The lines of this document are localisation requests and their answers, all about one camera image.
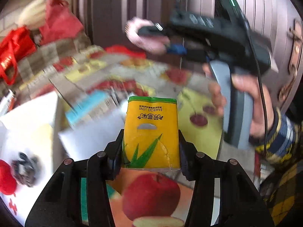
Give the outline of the striped sleeve forearm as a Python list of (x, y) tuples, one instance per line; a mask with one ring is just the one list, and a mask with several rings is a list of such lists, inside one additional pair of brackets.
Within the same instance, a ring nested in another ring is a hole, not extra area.
[(302, 158), (302, 126), (295, 124), (274, 109), (273, 126), (268, 132), (267, 140), (250, 138), (257, 153), (274, 167), (284, 167)]

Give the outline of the person right hand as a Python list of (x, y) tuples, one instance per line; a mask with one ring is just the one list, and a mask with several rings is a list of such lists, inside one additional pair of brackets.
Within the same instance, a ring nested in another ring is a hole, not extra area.
[(209, 92), (217, 115), (223, 117), (222, 139), (235, 147), (267, 144), (275, 139), (277, 124), (268, 91), (261, 89), (257, 77), (239, 75), (223, 62), (203, 64), (205, 73), (215, 78)]

